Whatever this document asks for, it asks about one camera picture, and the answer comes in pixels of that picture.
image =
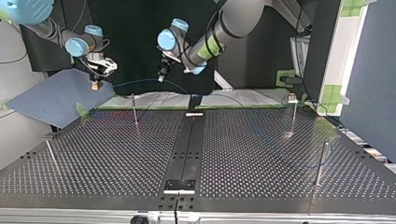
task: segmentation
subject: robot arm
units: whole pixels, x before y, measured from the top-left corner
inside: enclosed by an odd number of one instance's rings
[[[60,28],[50,18],[53,3],[54,0],[0,0],[0,18],[24,25],[38,36],[65,47],[73,57],[80,58],[92,71],[92,88],[98,90],[101,81],[118,68],[117,64],[106,58],[103,53],[109,41],[103,39],[103,31],[99,26],[86,26],[83,35]]]
[[[185,73],[199,75],[205,69],[208,60],[219,56],[234,40],[243,38],[253,31],[262,17],[265,6],[275,7],[278,11],[288,11],[283,16],[293,26],[296,25],[296,8],[300,9],[296,1],[228,0],[213,15],[206,34],[191,46],[186,41],[189,25],[183,20],[174,19],[171,27],[158,35],[158,45],[164,56],[159,69],[159,80],[161,81],[167,75],[165,71],[169,71],[173,62],[183,63],[186,67]],[[303,15],[299,27],[304,29],[308,23],[309,20]]]

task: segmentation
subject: perforated breadboard table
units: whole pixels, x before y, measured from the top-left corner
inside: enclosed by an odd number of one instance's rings
[[[100,110],[0,171],[0,207],[396,215],[396,177],[310,109]],[[329,147],[323,150],[325,143]],[[319,185],[320,154],[323,172]],[[192,195],[164,194],[194,180]]]

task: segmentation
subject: thin metal rod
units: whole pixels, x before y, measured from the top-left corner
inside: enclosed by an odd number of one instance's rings
[[[322,151],[320,153],[320,160],[318,162],[318,172],[317,172],[317,177],[315,178],[315,186],[316,187],[320,186],[320,179],[321,179],[321,176],[322,176],[322,173],[323,173],[323,165],[324,165],[323,163],[325,161],[324,152],[327,151],[328,148],[329,148],[329,143],[325,142],[323,144],[323,148],[322,148]]]
[[[295,104],[294,104],[293,124],[294,124],[294,121],[296,120],[297,104],[298,104],[298,103],[295,103]]]
[[[53,159],[54,161],[56,161],[55,155],[54,155],[53,152],[52,152],[52,147],[50,146],[50,141],[49,141],[49,140],[46,140],[46,143],[47,143],[47,147],[49,148],[50,156],[52,157],[52,159]]]

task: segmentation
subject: white wall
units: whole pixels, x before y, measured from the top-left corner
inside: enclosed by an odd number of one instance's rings
[[[21,35],[8,23],[0,22],[0,105],[44,80],[32,72],[28,57],[11,64],[26,52]],[[36,147],[50,126],[36,119],[0,108],[0,170],[24,152]]]

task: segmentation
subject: green tape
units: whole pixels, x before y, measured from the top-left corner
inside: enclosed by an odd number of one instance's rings
[[[276,74],[276,86],[277,87],[285,87],[285,88],[293,88],[292,84],[286,84],[285,82],[281,81],[282,77],[295,77],[296,72],[294,70],[279,70]]]
[[[344,0],[341,17],[359,17],[364,7],[364,0]]]
[[[82,104],[79,102],[76,102],[76,110],[79,113],[79,115],[82,117],[88,115],[88,113],[89,113],[88,111],[84,110],[84,106],[82,106]]]
[[[8,14],[2,8],[0,8],[0,19],[6,20],[6,21],[8,20]]]
[[[2,110],[8,110],[7,103],[8,103],[8,102],[3,102],[3,103],[0,105],[0,108],[1,108]]]
[[[202,48],[198,51],[198,56],[200,56],[202,59],[205,59],[205,60],[209,60],[210,58],[212,58],[212,54],[210,54],[208,49],[210,49],[210,51],[215,56],[219,56],[222,53],[223,49],[224,49],[224,45],[221,44],[221,43],[219,43],[219,44],[220,44],[220,46],[216,42],[215,38],[213,36],[211,36],[207,40],[207,46],[206,46],[206,44],[204,44],[202,46]]]
[[[197,109],[275,109],[285,108],[284,105],[199,105]]]
[[[101,106],[100,110],[133,110],[131,106]],[[147,108],[146,106],[137,106],[135,110],[187,110],[187,106],[155,106]]]
[[[341,104],[341,85],[325,85],[324,92],[320,103],[326,107],[320,107],[320,113],[335,113],[337,111],[337,106]]]

